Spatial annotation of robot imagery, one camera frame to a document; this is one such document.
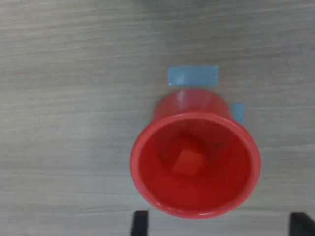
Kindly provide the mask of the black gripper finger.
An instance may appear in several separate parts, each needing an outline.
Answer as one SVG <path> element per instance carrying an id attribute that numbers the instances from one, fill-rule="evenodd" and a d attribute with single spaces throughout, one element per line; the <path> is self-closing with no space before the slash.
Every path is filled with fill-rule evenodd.
<path id="1" fill-rule="evenodd" d="M 149 227 L 149 211 L 138 210 L 133 213 L 130 236 L 147 236 Z"/>
<path id="2" fill-rule="evenodd" d="M 315 221 L 303 212 L 291 213 L 289 236 L 315 236 Z"/>

